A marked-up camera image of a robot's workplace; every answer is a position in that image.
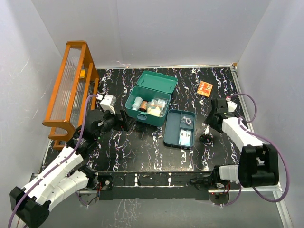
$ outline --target open lid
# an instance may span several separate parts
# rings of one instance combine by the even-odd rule
[[[177,78],[151,71],[144,71],[136,84],[141,87],[172,94]]]

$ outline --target table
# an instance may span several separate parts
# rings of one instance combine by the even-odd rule
[[[203,123],[211,110],[211,99],[237,93],[231,68],[157,68],[98,70],[98,92],[116,96],[115,109],[124,109],[128,96],[143,71],[150,70],[178,79],[170,109],[196,114],[195,143],[190,150],[167,147],[163,143],[163,127],[136,122],[129,132],[112,130],[98,142],[87,164],[99,172],[123,173],[193,173],[211,171],[215,165],[238,164],[240,152],[226,134],[210,130],[211,140],[199,140],[206,126]],[[213,84],[210,97],[196,94],[200,81]],[[244,115],[239,98],[234,100],[237,115]],[[57,156],[49,149],[45,166]]]

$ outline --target white wall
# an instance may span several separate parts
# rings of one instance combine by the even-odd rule
[[[61,55],[30,0],[0,6],[0,227],[6,227],[10,191],[41,166],[50,131],[42,120]]]
[[[61,54],[88,42],[97,67],[238,62],[270,0],[32,0]]]
[[[237,65],[243,92],[257,102],[256,132],[273,139],[289,164],[285,201],[296,228],[304,222],[303,11],[302,0],[273,0]],[[285,187],[284,169],[280,179]]]

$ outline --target small item in lid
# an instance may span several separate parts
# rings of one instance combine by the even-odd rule
[[[189,117],[186,117],[185,115],[180,120],[181,123],[185,123],[186,125],[190,126],[192,121]]]
[[[179,145],[182,146],[190,146],[191,143],[191,131],[187,130],[180,130],[180,139],[179,139]]]

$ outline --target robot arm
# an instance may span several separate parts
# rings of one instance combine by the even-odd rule
[[[78,127],[61,153],[34,180],[22,189],[15,187],[10,192],[12,210],[20,199],[28,194],[21,202],[16,214],[29,227],[39,227],[48,217],[50,211],[68,196],[85,187],[94,187],[96,171],[89,166],[82,166],[71,176],[67,175],[78,166],[97,147],[97,139],[111,129],[128,131],[125,111],[116,113],[113,105],[116,98],[112,95],[97,96],[104,111],[95,109],[86,116],[82,138]]]
[[[250,130],[233,113],[237,107],[234,102],[217,98],[211,101],[211,105],[212,110],[205,123],[219,133],[226,133],[241,151],[241,156],[239,165],[216,166],[208,183],[214,185],[231,181],[243,187],[277,185],[279,173],[276,149],[247,133]]]

